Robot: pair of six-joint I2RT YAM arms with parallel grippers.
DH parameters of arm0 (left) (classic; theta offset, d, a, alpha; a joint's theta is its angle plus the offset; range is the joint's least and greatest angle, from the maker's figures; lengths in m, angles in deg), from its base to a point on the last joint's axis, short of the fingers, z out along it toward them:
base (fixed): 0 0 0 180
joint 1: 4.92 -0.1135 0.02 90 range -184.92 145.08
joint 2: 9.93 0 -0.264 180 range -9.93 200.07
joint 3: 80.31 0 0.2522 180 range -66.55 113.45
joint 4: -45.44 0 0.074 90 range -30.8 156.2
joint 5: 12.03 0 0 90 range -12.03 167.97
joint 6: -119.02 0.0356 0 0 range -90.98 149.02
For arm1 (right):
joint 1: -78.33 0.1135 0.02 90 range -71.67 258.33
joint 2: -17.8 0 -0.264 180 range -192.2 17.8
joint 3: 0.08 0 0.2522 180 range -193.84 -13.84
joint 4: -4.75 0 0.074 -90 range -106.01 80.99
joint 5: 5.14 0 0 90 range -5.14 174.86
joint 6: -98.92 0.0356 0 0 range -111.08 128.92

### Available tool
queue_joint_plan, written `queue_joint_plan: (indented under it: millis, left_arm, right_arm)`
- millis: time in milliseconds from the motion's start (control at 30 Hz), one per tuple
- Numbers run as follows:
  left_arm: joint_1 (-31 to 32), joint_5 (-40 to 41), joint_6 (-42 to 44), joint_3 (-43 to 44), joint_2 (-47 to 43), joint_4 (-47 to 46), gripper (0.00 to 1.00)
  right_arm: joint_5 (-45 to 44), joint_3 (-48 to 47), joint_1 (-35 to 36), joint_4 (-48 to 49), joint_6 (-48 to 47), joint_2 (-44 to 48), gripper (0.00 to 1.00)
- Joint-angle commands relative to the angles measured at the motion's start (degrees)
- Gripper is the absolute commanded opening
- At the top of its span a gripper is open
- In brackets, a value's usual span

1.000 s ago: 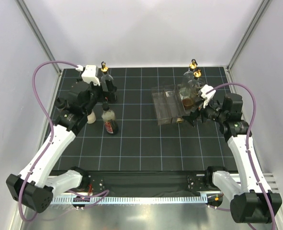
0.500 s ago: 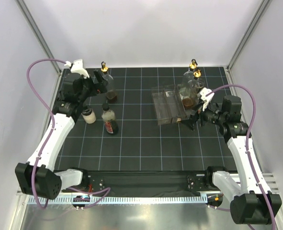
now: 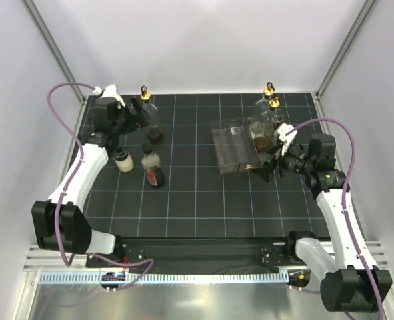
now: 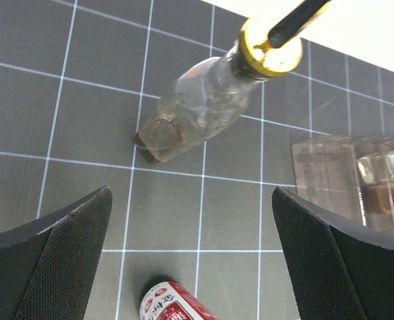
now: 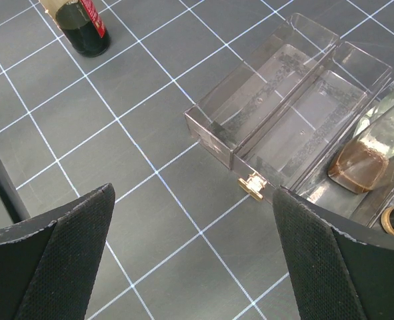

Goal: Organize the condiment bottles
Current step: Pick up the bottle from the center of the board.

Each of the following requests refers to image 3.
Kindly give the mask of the glass oil bottle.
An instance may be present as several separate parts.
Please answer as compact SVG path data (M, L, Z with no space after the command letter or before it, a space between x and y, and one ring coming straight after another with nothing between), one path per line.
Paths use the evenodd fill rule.
M259 126L259 123L262 122L263 117L266 115L270 108L270 100L275 95L275 87L272 82L267 82L266 87L263 90L262 98L258 100L255 104L255 108L252 114L252 117L249 121L249 129L252 135L256 134L256 130Z
M141 100L143 108L148 116L147 136L151 143L159 143L163 140L163 131L159 120L158 108L151 100L151 94L148 88L141 86Z
M279 97L274 95L269 104L270 108L268 112L266 112L262 122L259 123L256 134L253 135L253 142L258 152L265 151L275 144L273 141L273 134L276 129L273 123L273 114L280 106Z

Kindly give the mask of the dark sauce bottle red label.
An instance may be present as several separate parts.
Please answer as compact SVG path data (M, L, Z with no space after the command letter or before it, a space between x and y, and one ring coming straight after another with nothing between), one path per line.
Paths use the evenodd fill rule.
M162 170L159 155L154 152L149 143L142 145L143 158L141 164L145 170L145 176L152 187L160 188L165 184L165 175Z

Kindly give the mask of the small black spice jar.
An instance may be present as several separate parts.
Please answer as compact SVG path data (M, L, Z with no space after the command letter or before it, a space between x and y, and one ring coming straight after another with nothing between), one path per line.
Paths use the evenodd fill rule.
M285 122L286 114L282 110L276 110L273 114L273 123L277 129L282 123Z

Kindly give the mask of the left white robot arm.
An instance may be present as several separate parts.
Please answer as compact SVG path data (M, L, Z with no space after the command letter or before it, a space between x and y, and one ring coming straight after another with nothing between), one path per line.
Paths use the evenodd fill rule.
M110 267L122 264L125 254L119 237L92 229L83 208L97 176L110 159L122 172L134 166L119 138L148 126L149 117L139 98L132 96L130 101L134 113L114 97L97 98L91 129L78 140L78 153L66 176L46 201L36 201L32 206L41 249L79 255L97 253Z

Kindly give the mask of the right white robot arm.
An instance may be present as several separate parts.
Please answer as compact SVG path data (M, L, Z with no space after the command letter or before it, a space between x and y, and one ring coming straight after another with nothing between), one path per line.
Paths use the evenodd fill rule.
M304 176L327 225L333 253L310 231L291 231L278 251L280 260L304 263L320 282L320 295L329 312L381 314L393 280L379 268L365 244L353 212L346 174L335 168L333 136L316 133L304 149L292 143L287 151L278 143L267 150L262 167L254 173L269 181L271 174L286 172Z

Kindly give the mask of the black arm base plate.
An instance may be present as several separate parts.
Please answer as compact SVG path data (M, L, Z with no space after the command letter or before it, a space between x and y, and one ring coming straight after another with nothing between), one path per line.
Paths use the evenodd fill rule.
M122 238L120 254L109 259L137 263L154 259L150 270L163 275L244 275L306 268L290 237Z

